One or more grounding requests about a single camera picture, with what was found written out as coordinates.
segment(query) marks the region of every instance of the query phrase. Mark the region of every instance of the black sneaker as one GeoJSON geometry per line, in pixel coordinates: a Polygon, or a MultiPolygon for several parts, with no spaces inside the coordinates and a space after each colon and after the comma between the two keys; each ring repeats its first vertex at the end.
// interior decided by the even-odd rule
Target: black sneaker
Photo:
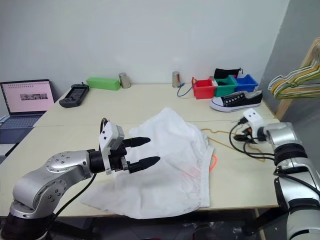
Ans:
{"type": "Polygon", "coordinates": [[[232,112],[244,108],[257,107],[261,104],[262,91],[237,91],[232,94],[214,97],[210,107],[221,112],[232,112]]]}

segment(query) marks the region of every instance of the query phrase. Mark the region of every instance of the plastic storage bin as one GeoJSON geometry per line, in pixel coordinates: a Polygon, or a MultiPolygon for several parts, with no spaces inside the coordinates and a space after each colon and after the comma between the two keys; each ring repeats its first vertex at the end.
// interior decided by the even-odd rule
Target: plastic storage bin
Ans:
{"type": "Polygon", "coordinates": [[[217,83],[215,90],[216,97],[223,97],[225,95],[232,94],[236,91],[238,86],[236,79],[232,75],[223,79],[215,79],[215,82],[217,83]]]}
{"type": "Polygon", "coordinates": [[[216,86],[213,85],[213,77],[210,76],[206,80],[196,80],[194,77],[191,80],[193,86],[193,95],[196,99],[212,99],[215,95],[216,86]]]}
{"type": "Polygon", "coordinates": [[[236,78],[236,82],[238,83],[238,86],[236,88],[236,91],[248,91],[248,92],[253,92],[258,86],[258,83],[254,80],[254,78],[250,75],[247,74],[243,78],[236,78]]]}

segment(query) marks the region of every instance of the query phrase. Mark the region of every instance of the laptop keyboard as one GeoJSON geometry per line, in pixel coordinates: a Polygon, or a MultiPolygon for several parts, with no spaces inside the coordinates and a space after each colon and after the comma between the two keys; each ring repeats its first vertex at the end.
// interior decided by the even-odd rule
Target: laptop keyboard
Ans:
{"type": "Polygon", "coordinates": [[[25,129],[32,128],[36,121],[38,121],[39,116],[30,117],[9,117],[0,128],[2,129],[25,129]]]}

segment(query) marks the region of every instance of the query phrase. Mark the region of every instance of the white wall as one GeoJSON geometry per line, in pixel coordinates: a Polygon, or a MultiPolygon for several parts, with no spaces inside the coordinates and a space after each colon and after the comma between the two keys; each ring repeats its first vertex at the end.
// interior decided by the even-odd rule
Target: white wall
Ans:
{"type": "Polygon", "coordinates": [[[242,67],[260,81],[288,2],[0,0],[0,81],[48,78],[59,95],[120,72],[170,83],[242,67]]]}

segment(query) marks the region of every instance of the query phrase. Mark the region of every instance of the blue cable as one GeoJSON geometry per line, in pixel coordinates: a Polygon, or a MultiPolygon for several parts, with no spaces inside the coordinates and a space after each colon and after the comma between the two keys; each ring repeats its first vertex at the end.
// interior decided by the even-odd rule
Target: blue cable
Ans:
{"type": "Polygon", "coordinates": [[[179,95],[180,89],[183,87],[183,85],[185,85],[185,83],[182,83],[182,84],[180,85],[180,87],[179,87],[179,89],[178,89],[178,92],[176,93],[176,95],[177,95],[178,97],[183,97],[183,96],[186,95],[188,92],[190,92],[190,90],[194,87],[194,85],[196,85],[196,82],[191,85],[191,87],[189,88],[188,91],[186,91],[186,92],[185,92],[184,94],[182,94],[182,95],[179,95]]]}

